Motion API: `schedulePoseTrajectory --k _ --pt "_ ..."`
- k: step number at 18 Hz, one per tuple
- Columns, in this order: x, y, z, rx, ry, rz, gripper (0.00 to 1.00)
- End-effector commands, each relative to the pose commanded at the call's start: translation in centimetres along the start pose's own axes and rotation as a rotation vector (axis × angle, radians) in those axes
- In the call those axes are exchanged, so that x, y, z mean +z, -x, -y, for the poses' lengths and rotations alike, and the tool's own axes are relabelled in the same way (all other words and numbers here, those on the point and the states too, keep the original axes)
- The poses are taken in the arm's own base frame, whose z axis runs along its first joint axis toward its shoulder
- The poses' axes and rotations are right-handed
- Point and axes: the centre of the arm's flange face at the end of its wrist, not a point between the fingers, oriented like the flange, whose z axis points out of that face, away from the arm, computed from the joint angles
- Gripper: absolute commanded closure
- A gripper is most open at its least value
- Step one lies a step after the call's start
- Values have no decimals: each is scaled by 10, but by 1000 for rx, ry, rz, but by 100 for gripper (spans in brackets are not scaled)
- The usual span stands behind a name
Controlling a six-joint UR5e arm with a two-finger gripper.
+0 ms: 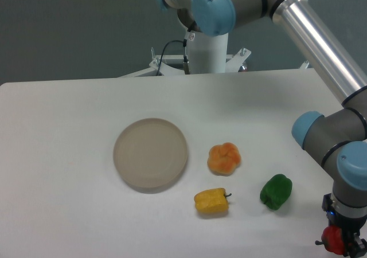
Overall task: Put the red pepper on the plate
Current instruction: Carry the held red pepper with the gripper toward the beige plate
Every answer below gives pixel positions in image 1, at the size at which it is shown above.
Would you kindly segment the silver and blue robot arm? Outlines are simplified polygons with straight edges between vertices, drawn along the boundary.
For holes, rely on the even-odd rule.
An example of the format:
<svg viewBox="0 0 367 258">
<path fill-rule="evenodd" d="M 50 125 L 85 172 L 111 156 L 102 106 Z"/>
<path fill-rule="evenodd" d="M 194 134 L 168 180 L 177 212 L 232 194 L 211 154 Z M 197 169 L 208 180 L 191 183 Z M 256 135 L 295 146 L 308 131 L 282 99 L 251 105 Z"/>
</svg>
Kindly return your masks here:
<svg viewBox="0 0 367 258">
<path fill-rule="evenodd" d="M 308 0 L 157 0 L 177 9 L 189 30 L 217 37 L 263 17 L 281 26 L 342 109 L 330 116 L 307 112 L 292 136 L 333 179 L 322 208 L 329 224 L 321 245 L 345 257 L 365 257 L 366 240 L 366 74 L 310 7 Z"/>
</svg>

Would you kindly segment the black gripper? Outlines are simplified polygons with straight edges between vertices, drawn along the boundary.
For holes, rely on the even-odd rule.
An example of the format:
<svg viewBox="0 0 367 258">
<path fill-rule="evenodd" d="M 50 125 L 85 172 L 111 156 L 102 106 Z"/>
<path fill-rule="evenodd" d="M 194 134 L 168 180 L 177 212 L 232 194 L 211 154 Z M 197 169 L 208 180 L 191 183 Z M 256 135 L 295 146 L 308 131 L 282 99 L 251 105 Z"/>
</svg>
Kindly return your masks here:
<svg viewBox="0 0 367 258">
<path fill-rule="evenodd" d="M 366 206 L 353 207 L 341 202 L 333 193 L 325 194 L 322 209 L 326 212 L 329 225 L 339 227 L 344 233 L 345 257 L 366 255 L 366 240 L 360 238 L 360 230 L 366 223 Z"/>
</svg>

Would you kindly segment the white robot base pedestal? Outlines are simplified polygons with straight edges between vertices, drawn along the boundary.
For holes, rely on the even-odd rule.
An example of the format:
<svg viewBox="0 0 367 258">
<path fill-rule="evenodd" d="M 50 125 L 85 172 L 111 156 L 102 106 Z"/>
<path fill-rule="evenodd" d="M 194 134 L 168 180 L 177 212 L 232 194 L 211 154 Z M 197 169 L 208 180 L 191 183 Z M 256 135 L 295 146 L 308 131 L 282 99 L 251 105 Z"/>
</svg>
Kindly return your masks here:
<svg viewBox="0 0 367 258">
<path fill-rule="evenodd" d="M 183 54 L 166 54 L 170 44 L 183 45 Z M 207 73 L 246 72 L 246 60 L 251 51 L 241 48 L 235 54 L 227 54 L 228 35 L 209 37 L 199 32 L 187 32 L 183 40 L 168 42 L 161 54 L 151 50 L 149 67 L 124 75 L 128 77 L 180 76 Z"/>
</svg>

